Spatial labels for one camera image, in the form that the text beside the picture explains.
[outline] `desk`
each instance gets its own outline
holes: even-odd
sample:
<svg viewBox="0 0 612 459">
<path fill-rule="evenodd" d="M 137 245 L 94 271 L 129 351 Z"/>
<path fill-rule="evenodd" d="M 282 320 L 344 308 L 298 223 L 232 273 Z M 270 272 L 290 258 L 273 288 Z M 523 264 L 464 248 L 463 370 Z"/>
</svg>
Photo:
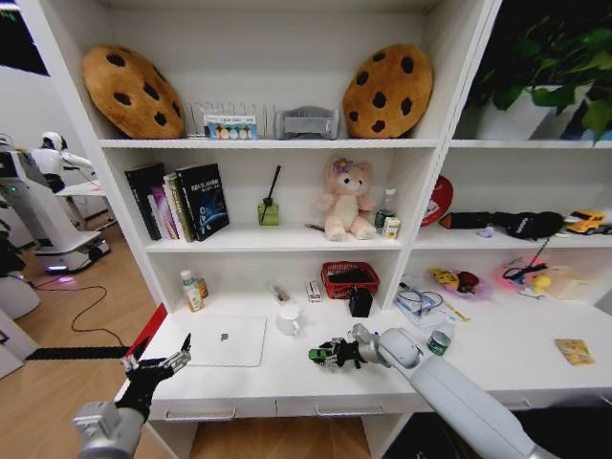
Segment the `desk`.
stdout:
<svg viewBox="0 0 612 459">
<path fill-rule="evenodd" d="M 290 290 L 293 298 L 303 292 Z M 457 326 L 445 358 L 510 409 L 545 407 L 584 394 L 612 397 L 612 317 L 575 301 L 537 301 L 498 291 L 491 301 L 452 304 L 471 317 Z M 331 371 L 307 359 L 308 349 L 345 333 L 358 321 L 370 331 L 405 327 L 424 339 L 396 308 L 374 308 L 370 317 L 350 317 L 345 301 L 326 299 L 305 310 L 304 335 L 292 339 L 275 327 L 278 306 L 270 294 L 213 295 L 206 309 L 185 304 L 165 319 L 144 358 L 167 357 L 186 333 L 213 315 L 266 316 L 261 365 L 256 368 L 188 366 L 162 382 L 153 397 L 150 426 L 176 457 L 187 458 L 198 422 L 234 417 L 361 416 L 372 457 L 383 457 L 414 412 L 429 410 L 397 371 L 365 364 Z M 554 338 L 584 339 L 597 361 L 573 367 Z M 198 349 L 191 349 L 192 354 Z"/>
<path fill-rule="evenodd" d="M 106 194 L 104 193 L 104 189 L 102 189 L 101 185 L 99 184 L 99 180 L 83 182 L 82 184 L 76 185 L 68 185 L 64 189 L 59 190 L 55 194 L 55 196 L 66 198 L 66 204 L 70 208 L 70 211 L 73 213 L 73 217 L 78 221 L 79 228 L 81 230 L 85 230 L 86 223 L 85 219 L 78 210 L 75 201 L 72 199 L 74 196 L 94 196 L 102 198 L 104 200 L 106 208 L 108 209 L 109 219 L 104 225 L 100 226 L 99 228 L 96 228 L 96 231 L 106 230 L 108 227 L 117 223 L 117 220 L 115 219 L 115 214 L 113 213 L 113 210 L 111 209 L 111 206 L 108 203 L 108 200 L 106 199 Z"/>
</svg>

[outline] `small bottle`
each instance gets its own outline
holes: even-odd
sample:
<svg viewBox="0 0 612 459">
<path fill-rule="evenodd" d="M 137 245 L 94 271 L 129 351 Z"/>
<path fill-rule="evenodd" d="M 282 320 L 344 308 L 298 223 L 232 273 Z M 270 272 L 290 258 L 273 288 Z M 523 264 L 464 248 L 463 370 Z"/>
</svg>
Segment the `small bottle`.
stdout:
<svg viewBox="0 0 612 459">
<path fill-rule="evenodd" d="M 376 218 L 374 219 L 377 232 L 383 232 L 386 217 L 395 217 L 394 196 L 395 188 L 387 188 L 384 191 L 384 201 L 382 201 L 381 208 L 376 212 Z"/>
<path fill-rule="evenodd" d="M 450 342 L 455 336 L 456 324 L 454 317 L 447 317 L 444 322 L 433 329 L 427 339 L 427 347 L 431 352 L 437 356 L 442 356 L 447 352 Z"/>
<path fill-rule="evenodd" d="M 189 303 L 189 309 L 194 313 L 204 308 L 204 302 L 200 298 L 200 291 L 196 284 L 196 279 L 193 277 L 191 270 L 181 271 L 181 278 L 183 280 L 183 290 L 187 295 L 187 302 Z"/>
</svg>

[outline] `cookie pillow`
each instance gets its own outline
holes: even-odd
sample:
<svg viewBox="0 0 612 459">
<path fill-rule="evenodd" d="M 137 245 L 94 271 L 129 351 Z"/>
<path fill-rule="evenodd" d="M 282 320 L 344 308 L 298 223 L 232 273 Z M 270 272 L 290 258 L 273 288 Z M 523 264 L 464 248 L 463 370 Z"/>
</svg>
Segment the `cookie pillow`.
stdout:
<svg viewBox="0 0 612 459">
<path fill-rule="evenodd" d="M 425 53 L 412 45 L 387 46 L 357 70 L 342 105 L 351 137 L 402 137 L 429 103 L 433 74 Z"/>
<path fill-rule="evenodd" d="M 96 46 L 83 59 L 85 86 L 102 114 L 133 139 L 175 139 L 185 131 L 183 106 L 159 70 L 119 46 Z"/>
</svg>

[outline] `white mug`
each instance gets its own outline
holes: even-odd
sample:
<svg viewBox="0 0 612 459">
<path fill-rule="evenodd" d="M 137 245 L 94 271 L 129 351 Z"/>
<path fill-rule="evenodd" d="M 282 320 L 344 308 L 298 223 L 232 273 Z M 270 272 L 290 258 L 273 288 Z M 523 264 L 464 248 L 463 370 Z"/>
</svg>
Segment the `white mug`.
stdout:
<svg viewBox="0 0 612 459">
<path fill-rule="evenodd" d="M 299 335 L 299 317 L 302 311 L 294 304 L 285 304 L 280 307 L 280 312 L 276 317 L 276 325 L 280 331 L 289 337 Z"/>
</svg>

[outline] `plush toy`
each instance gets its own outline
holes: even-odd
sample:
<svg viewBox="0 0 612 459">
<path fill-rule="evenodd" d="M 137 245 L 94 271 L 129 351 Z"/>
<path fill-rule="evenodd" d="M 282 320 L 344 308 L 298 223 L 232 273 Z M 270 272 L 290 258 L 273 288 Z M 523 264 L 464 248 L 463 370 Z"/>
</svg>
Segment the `plush toy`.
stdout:
<svg viewBox="0 0 612 459">
<path fill-rule="evenodd" d="M 170 83 L 135 51 L 96 46 L 83 60 L 85 86 L 102 114 L 134 139 L 175 139 L 184 112 Z"/>
<path fill-rule="evenodd" d="M 398 44 L 374 53 L 344 93 L 349 134 L 362 139 L 404 136 L 427 109 L 432 85 L 431 65 L 418 48 Z"/>
<path fill-rule="evenodd" d="M 358 239 L 371 239 L 376 229 L 367 218 L 376 203 L 366 193 L 372 181 L 372 164 L 353 164 L 344 158 L 332 157 L 325 179 L 329 193 L 317 203 L 327 212 L 325 236 L 331 241 L 341 241 L 350 231 Z"/>
</svg>

